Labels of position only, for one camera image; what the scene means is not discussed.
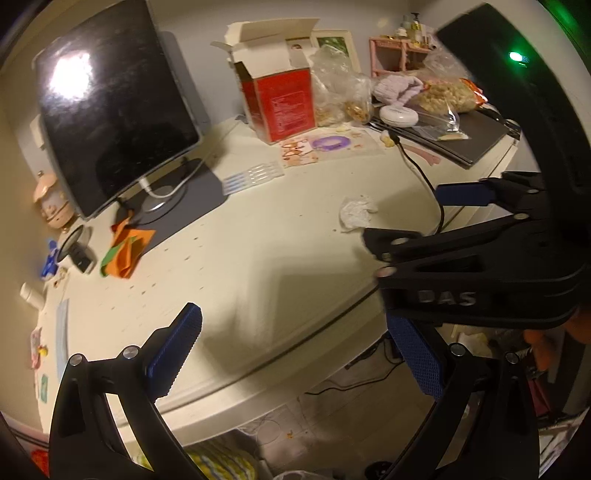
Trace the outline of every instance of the white bottle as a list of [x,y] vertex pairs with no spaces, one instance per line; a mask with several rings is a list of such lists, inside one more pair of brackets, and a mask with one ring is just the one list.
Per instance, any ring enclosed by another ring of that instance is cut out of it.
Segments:
[[22,284],[21,297],[29,305],[32,305],[37,310],[43,310],[43,307],[45,306],[45,298],[43,297],[43,295],[26,282]]

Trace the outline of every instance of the orange cloth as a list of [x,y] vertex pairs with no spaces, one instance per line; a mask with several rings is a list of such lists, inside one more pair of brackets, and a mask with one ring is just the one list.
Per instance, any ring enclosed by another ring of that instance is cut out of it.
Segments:
[[[585,345],[591,344],[591,307],[582,306],[564,323],[564,329],[568,334]],[[525,330],[524,340],[531,345],[534,354],[535,365],[538,370],[545,372],[556,357],[556,348],[552,342],[544,336],[543,330]]]
[[111,248],[119,247],[119,249],[104,267],[104,273],[107,275],[129,278],[142,252],[156,233],[156,230],[126,228],[130,218],[130,216],[127,217],[117,225]]

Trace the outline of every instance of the purple ring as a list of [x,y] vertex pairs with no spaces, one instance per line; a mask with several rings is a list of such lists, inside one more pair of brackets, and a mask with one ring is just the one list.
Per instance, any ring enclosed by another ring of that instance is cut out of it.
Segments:
[[330,152],[340,150],[351,145],[351,139],[342,135],[332,135],[331,137],[318,138],[312,142],[314,150]]

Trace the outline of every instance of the electrical cord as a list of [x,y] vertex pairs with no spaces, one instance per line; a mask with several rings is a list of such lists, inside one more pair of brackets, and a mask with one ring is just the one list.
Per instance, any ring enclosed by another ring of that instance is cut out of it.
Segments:
[[435,201],[439,205],[439,215],[440,215],[439,224],[437,225],[437,229],[435,230],[435,233],[441,233],[441,231],[443,230],[443,224],[445,223],[445,210],[443,210],[443,205],[439,202],[439,200],[437,200],[437,196],[435,195],[435,188],[433,187],[433,184],[429,181],[429,179],[425,175],[425,172],[423,172],[423,169],[418,166],[418,163],[415,162],[412,158],[410,158],[410,156],[406,153],[406,150],[404,149],[404,147],[402,146],[402,143],[400,141],[400,137],[397,134],[395,134],[394,132],[392,132],[391,130],[388,130],[388,135],[390,135],[390,138],[392,139],[394,144],[398,147],[398,149],[400,150],[400,153],[411,164],[413,164],[414,167],[416,167],[418,172],[421,174],[421,177],[423,177],[423,180],[425,181],[425,183],[427,184],[427,186],[431,190],[431,193],[433,194]]
[[175,193],[177,193],[189,180],[191,180],[191,178],[193,178],[193,176],[197,173],[197,171],[201,168],[201,165],[203,165],[203,163],[209,159],[210,155],[215,151],[215,149],[217,149],[217,147],[219,146],[220,143],[222,143],[222,141],[238,126],[238,124],[240,124],[241,122],[239,120],[236,120],[234,122],[234,125],[232,125],[232,127],[226,132],[224,133],[224,135],[220,138],[220,140],[212,147],[212,149],[207,153],[207,155],[205,155],[201,161],[199,162],[199,165],[197,165],[193,171],[187,175],[184,179],[181,180],[181,182],[179,182],[179,184],[173,188],[172,192],[167,193],[166,195],[159,195],[158,193],[154,193],[152,191],[152,188],[150,187],[150,183],[148,181],[148,179],[146,177],[142,177],[138,180],[138,183],[141,185],[141,187],[145,190],[145,192],[150,195],[152,198],[158,199],[158,200],[163,200],[163,199],[167,199],[170,198],[171,196],[173,196]]
[[384,380],[386,380],[394,370],[396,370],[398,367],[400,367],[400,365],[402,365],[404,363],[404,360],[399,361],[397,363],[392,362],[388,358],[388,354],[386,353],[386,348],[387,348],[386,347],[386,342],[383,341],[383,343],[384,343],[384,357],[386,358],[386,360],[388,361],[388,363],[390,363],[390,364],[393,365],[393,367],[382,378],[377,378],[375,380],[369,380],[367,382],[362,382],[362,383],[355,384],[355,385],[349,385],[348,387],[343,387],[343,388],[339,388],[339,387],[328,387],[328,388],[325,388],[323,390],[320,390],[319,392],[306,392],[306,395],[312,395],[313,397],[317,397],[318,395],[322,395],[324,392],[328,392],[329,390],[336,390],[338,392],[347,392],[349,390],[353,390],[354,388],[364,387],[365,385],[372,385],[372,384],[380,383],[380,382],[383,382]]

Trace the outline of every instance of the metal screw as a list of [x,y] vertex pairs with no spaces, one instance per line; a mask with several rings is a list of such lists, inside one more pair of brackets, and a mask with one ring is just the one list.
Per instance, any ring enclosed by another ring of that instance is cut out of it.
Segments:
[[133,357],[135,357],[139,352],[139,349],[135,346],[135,345],[131,345],[129,347],[126,347],[125,350],[123,350],[123,356],[129,360]]
[[453,343],[450,348],[450,352],[455,356],[464,356],[466,354],[466,347],[461,343]]
[[505,354],[505,360],[507,360],[510,364],[516,365],[519,363],[519,356],[513,352],[507,352]]
[[75,355],[72,355],[70,357],[70,365],[75,367],[76,365],[80,365],[80,362],[82,362],[82,355],[79,353],[76,353]]
[[409,240],[410,240],[410,238],[406,238],[406,237],[397,238],[396,240],[392,240],[391,245],[402,245],[402,244],[405,244],[406,242],[408,242]]
[[389,277],[390,275],[394,275],[397,271],[396,267],[382,267],[378,271],[376,271],[376,277]]

